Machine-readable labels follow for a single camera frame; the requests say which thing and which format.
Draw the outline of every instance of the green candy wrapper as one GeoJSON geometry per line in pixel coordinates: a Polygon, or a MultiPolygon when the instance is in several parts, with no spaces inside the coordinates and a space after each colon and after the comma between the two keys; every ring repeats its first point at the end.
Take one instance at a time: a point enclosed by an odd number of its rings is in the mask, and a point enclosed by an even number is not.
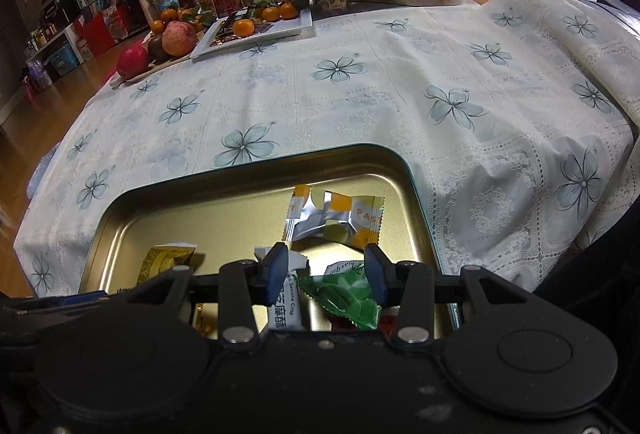
{"type": "Polygon", "coordinates": [[[296,277],[298,287],[329,313],[349,319],[360,329],[378,327],[380,306],[364,273],[362,261],[340,262],[324,275],[296,277]]]}

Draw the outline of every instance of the white tablecloth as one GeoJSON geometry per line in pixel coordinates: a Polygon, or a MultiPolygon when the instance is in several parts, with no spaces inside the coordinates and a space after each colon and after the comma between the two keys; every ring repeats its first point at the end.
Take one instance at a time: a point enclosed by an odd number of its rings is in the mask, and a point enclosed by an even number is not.
{"type": "Polygon", "coordinates": [[[412,169],[444,273],[532,289],[638,195],[640,43],[577,0],[346,15],[101,89],[65,136],[15,251],[38,295],[78,290],[119,194],[348,143],[412,169]]]}

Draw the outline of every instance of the gold metal tray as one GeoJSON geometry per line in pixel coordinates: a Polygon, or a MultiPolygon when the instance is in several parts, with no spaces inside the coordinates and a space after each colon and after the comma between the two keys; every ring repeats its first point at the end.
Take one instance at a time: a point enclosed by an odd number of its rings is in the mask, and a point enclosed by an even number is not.
{"type": "MultiPolygon", "coordinates": [[[[300,183],[351,196],[384,196],[380,248],[393,262],[416,260],[438,269],[408,166],[387,148],[357,144],[212,170],[121,194],[98,224],[80,291],[115,293],[135,286],[146,252],[156,244],[197,244],[191,261],[196,274],[217,273],[227,262],[254,258],[254,246],[281,240],[289,199],[300,183]]],[[[340,260],[363,258],[353,248],[314,238],[294,242],[292,248],[308,257],[311,275],[322,275],[340,260]]],[[[330,330],[327,315],[314,302],[303,308],[312,329],[330,330]]],[[[254,306],[254,313],[261,330],[266,308],[254,306]]],[[[203,320],[212,330],[216,315],[217,305],[204,306],[203,320]]],[[[434,329],[436,336],[451,330],[445,305],[436,306],[434,329]]]]}

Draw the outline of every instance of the blue storage bin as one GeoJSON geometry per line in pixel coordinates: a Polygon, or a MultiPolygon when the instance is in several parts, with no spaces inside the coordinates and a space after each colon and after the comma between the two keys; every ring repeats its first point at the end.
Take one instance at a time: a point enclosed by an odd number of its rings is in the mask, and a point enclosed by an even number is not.
{"type": "Polygon", "coordinates": [[[45,64],[51,64],[60,76],[66,75],[69,71],[79,66],[78,59],[71,49],[69,42],[65,43],[62,48],[53,52],[46,60],[45,64]]]}

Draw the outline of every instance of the red apple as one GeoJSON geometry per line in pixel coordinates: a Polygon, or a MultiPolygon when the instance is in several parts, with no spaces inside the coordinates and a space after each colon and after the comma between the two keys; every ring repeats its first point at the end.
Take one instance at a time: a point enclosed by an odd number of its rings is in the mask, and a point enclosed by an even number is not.
{"type": "Polygon", "coordinates": [[[118,57],[116,69],[125,80],[131,80],[149,69],[151,58],[149,53],[140,44],[125,49],[118,57]]]}
{"type": "Polygon", "coordinates": [[[164,51],[174,57],[182,57],[191,53],[198,43],[198,36],[193,26],[187,22],[172,21],[162,33],[164,51]]]}

